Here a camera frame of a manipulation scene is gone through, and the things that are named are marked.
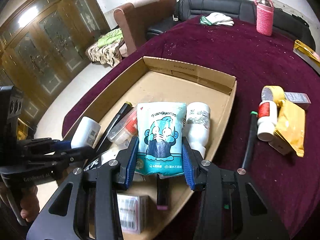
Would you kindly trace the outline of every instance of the table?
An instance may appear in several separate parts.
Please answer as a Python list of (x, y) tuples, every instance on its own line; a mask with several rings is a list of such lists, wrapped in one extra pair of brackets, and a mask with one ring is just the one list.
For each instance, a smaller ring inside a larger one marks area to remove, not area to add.
[[(144, 55), (199, 64), (236, 76), (233, 109), (213, 160), (225, 169), (236, 170), (242, 163), (250, 112), (257, 110), (263, 86), (278, 85), (285, 91), (307, 93), (311, 106), (306, 112), (304, 158), (282, 156), (268, 143), (258, 141), (249, 169), (293, 237), (320, 201), (319, 76), (292, 52), (293, 41), (279, 33), (263, 36), (256, 32), (255, 25), (236, 19), (232, 27), (199, 25), (199, 18), (151, 39), (111, 70), (66, 115), (62, 135), (112, 80)], [(198, 200), (198, 194), (194, 194), (181, 211), (183, 216), (179, 214), (162, 232), (162, 239), (192, 239)]]

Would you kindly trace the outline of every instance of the human hand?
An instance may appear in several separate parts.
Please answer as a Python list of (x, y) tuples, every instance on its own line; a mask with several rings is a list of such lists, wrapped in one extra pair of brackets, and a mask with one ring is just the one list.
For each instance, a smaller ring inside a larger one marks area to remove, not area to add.
[[(0, 197), (2, 201), (7, 205), (9, 205), (7, 199), (7, 190), (8, 188), (5, 186), (3, 182), (0, 183)], [(32, 222), (36, 219), (40, 207), (39, 200), (37, 198), (38, 188), (37, 186), (32, 186), (30, 188), (21, 189), (23, 197), (20, 201), (20, 206), (22, 208), (20, 215), (23, 219), (26, 219), (27, 222)]]

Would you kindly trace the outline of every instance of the pink bottle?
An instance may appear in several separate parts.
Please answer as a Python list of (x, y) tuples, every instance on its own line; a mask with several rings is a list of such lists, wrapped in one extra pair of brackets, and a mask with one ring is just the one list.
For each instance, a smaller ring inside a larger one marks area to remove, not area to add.
[(254, 0), (254, 3), (257, 6), (257, 31), (271, 36), (274, 9), (272, 0)]

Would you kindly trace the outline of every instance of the metal screw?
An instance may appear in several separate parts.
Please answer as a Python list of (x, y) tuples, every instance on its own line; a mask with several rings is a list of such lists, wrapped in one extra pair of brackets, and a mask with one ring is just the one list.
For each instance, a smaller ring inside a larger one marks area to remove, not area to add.
[(237, 169), (237, 172), (238, 172), (240, 175), (244, 175), (244, 174), (246, 173), (245, 169), (243, 169), (243, 168)]
[(111, 160), (108, 162), (110, 166), (116, 166), (118, 164), (117, 160)]
[(208, 160), (203, 160), (201, 161), (201, 165), (202, 166), (209, 166), (211, 162), (209, 162)]
[(81, 168), (75, 168), (75, 169), (73, 169), (72, 172), (73, 172), (73, 174), (78, 175), (78, 174), (80, 174), (82, 172), (82, 169)]

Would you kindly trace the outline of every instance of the black leather sofa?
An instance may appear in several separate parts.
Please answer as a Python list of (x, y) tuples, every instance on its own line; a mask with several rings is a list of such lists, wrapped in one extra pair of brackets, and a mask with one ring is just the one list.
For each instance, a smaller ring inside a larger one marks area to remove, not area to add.
[[(146, 39), (150, 40), (183, 21), (198, 15), (209, 15), (212, 12), (220, 12), (233, 19), (256, 24), (256, 6), (252, 1), (179, 0), (175, 11), (179, 20), (174, 21), (173, 17), (169, 17), (150, 26), (147, 29)], [(274, 10), (273, 31), (280, 32), (293, 41), (298, 39), (313, 50), (316, 50), (315, 40), (311, 35), (308, 23), (300, 17), (282, 11), (280, 8), (275, 8)]]

